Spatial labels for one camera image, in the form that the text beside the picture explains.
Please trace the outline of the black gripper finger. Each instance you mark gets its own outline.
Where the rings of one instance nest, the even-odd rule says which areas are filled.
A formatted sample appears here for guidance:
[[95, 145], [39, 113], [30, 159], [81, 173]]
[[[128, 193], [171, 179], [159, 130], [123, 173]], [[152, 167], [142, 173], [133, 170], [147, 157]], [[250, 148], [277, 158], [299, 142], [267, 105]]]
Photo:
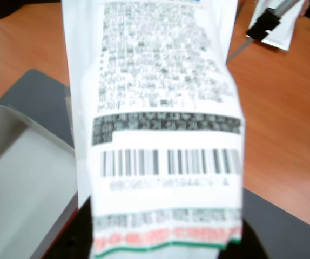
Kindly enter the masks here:
[[229, 243], [219, 253], [218, 259], [268, 259], [269, 256], [257, 234], [245, 219], [242, 221], [241, 242]]
[[43, 258], [87, 259], [92, 245], [91, 201], [88, 199], [65, 225]]

